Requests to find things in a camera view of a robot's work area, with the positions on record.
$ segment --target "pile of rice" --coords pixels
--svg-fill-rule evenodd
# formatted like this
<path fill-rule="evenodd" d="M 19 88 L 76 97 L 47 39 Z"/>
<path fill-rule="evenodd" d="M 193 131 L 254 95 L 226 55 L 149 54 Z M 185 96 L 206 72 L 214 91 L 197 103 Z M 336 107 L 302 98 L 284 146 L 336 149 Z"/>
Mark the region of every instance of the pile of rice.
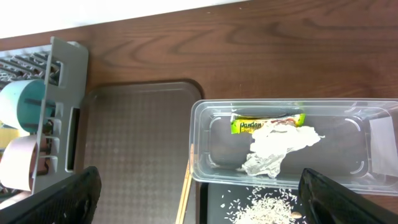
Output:
<path fill-rule="evenodd" d="M 234 224 L 294 224 L 297 222 L 292 217 L 292 204 L 297 204 L 297 196 L 292 195 L 291 190 L 287 192 L 285 189 L 274 190 L 281 194 L 280 197 L 272 198 L 272 193 L 261 196 L 262 187 L 255 187 L 252 195 L 248 197 L 251 200 L 251 206 L 243 208 L 240 201 L 234 200 L 231 208 L 237 208 L 237 212 L 227 212 L 229 219 Z"/>

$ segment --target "black cutting board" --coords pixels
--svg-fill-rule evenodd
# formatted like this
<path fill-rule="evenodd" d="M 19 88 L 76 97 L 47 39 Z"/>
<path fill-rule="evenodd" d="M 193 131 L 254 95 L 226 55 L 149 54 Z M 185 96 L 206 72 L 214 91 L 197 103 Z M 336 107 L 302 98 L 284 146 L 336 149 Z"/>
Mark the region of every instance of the black cutting board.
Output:
<path fill-rule="evenodd" d="M 227 212 L 238 211 L 237 203 L 234 200 L 237 201 L 239 199 L 239 206 L 246 208 L 246 205 L 251 205 L 251 200 L 248 197 L 252 195 L 253 189 L 254 187 L 251 186 L 202 184 L 200 189 L 200 224 L 231 224 L 232 222 L 229 219 L 225 219 L 225 217 L 231 217 Z M 270 193 L 272 194 L 270 197 L 281 196 L 279 189 L 274 188 L 262 189 L 257 194 L 261 194 L 263 197 L 265 194 L 269 196 Z M 291 190 L 291 194 L 298 195 L 299 193 L 298 190 Z M 291 203 L 294 206 L 293 211 L 300 212 L 304 217 L 304 207 L 298 197 L 296 203 Z M 305 223 L 305 219 L 298 219 L 296 223 Z"/>

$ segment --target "gray tray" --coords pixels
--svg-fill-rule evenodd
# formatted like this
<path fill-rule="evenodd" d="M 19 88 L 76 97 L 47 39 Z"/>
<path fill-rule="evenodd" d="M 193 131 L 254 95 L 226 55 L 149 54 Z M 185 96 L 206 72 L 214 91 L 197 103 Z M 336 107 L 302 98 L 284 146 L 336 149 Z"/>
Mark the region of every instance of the gray tray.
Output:
<path fill-rule="evenodd" d="M 188 161 L 191 84 L 102 87 L 81 109 L 75 170 L 102 181 L 93 223 L 175 223 Z M 195 223 L 195 183 L 185 223 Z"/>

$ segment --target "wooden table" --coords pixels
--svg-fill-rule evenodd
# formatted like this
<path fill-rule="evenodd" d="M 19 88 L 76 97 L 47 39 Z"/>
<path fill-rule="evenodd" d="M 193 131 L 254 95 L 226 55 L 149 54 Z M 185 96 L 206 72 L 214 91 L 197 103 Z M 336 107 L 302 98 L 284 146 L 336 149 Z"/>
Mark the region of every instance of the wooden table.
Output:
<path fill-rule="evenodd" d="M 396 0 L 250 1 L 1 39 L 0 50 L 78 41 L 87 91 L 191 80 L 208 99 L 396 98 L 397 12 Z M 365 197 L 398 213 L 398 197 Z"/>

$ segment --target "white tissue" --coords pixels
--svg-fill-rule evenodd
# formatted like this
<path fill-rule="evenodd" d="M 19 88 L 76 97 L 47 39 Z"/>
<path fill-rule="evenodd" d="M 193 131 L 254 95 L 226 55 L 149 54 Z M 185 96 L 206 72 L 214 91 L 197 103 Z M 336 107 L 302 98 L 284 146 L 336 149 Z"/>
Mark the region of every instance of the white tissue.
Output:
<path fill-rule="evenodd" d="M 312 146 L 321 140 L 313 127 L 296 128 L 289 124 L 269 124 L 253 132 L 256 140 L 250 145 L 246 162 L 242 165 L 248 175 L 267 174 L 275 178 L 280 163 L 289 152 Z"/>

